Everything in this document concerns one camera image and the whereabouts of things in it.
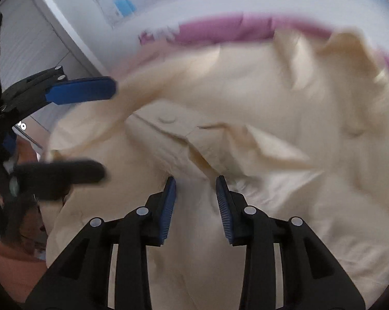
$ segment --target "beige shirt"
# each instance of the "beige shirt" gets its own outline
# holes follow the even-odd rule
[[[169,238],[148,250],[153,308],[238,309],[245,248],[224,236],[220,174],[269,216],[302,217],[367,306],[389,283],[389,71],[357,35],[282,31],[153,62],[74,109],[49,148],[110,175],[48,222],[49,265],[90,219],[121,218],[176,178]]]

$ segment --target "blue gripper pad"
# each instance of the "blue gripper pad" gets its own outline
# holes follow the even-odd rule
[[[115,94],[115,81],[110,77],[82,78],[59,82],[45,95],[57,105],[107,100]]]

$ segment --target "pink cloth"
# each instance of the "pink cloth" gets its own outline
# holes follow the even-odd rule
[[[179,33],[168,39],[172,44],[208,45],[222,42],[250,42],[273,38],[277,29],[296,29],[308,35],[328,38],[332,29],[328,29],[313,20],[281,15],[235,14],[195,20],[179,26]],[[143,32],[140,43],[145,45],[155,41],[154,36]],[[389,54],[380,51],[389,67]]]

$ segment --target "beige fabric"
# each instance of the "beige fabric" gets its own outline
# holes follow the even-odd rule
[[[49,265],[91,218],[121,218],[176,178],[169,238],[148,251],[155,309],[239,306],[245,249],[224,236],[219,174],[269,216],[301,216],[368,306],[389,283],[389,71],[357,35],[284,31],[152,63],[63,118],[49,149],[110,174],[73,191]]]

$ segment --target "ribbed blue pad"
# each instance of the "ribbed blue pad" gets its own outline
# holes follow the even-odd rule
[[[233,221],[232,215],[230,214],[229,205],[226,200],[225,191],[223,190],[222,184],[218,179],[216,181],[216,196],[218,199],[219,210],[221,213],[223,230],[225,236],[229,240],[230,244],[233,244]]]
[[[161,243],[167,238],[171,216],[173,214],[174,203],[176,201],[176,180],[172,179],[166,194],[163,211],[160,216],[160,239]]]
[[[60,82],[45,95],[57,105],[106,100],[115,94],[115,81],[110,77],[83,78]]]

